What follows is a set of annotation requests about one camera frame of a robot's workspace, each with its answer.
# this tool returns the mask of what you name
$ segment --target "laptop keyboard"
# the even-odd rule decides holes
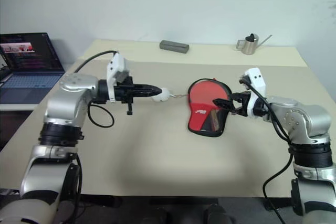
[[[52,88],[61,75],[12,76],[2,88]]]

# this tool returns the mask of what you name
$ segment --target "ping pong paddle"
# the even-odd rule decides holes
[[[221,135],[228,112],[217,107],[213,100],[217,98],[229,100],[229,94],[231,94],[230,88],[214,79],[199,79],[192,83],[188,90],[191,109],[188,129],[199,135]]]

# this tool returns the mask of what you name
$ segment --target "white connector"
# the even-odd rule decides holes
[[[170,94],[170,91],[167,88],[161,88],[162,92],[158,95],[154,95],[151,97],[151,99],[154,102],[164,102],[167,101],[169,97],[172,96],[172,94]]]
[[[251,86],[255,88],[263,97],[266,95],[266,84],[261,75],[259,68],[250,68],[245,71],[245,75],[250,78]],[[247,104],[247,115],[251,118],[257,118],[253,114],[254,104],[256,103],[258,96],[251,91],[251,97]]]
[[[109,91],[110,102],[115,102],[114,86],[117,82],[123,82],[130,74],[128,61],[123,58],[118,52],[107,65],[107,88]]]

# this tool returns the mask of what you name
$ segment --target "laptop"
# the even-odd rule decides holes
[[[47,33],[1,34],[0,53],[12,71],[0,104],[39,104],[64,74]]]

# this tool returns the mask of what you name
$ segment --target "metal pitcher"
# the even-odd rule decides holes
[[[256,34],[250,34],[245,39],[240,39],[237,41],[236,48],[241,50],[242,53],[246,55],[252,55],[255,53],[256,49],[260,47],[266,40],[268,40],[272,35],[268,36],[262,43],[258,45],[259,36]]]

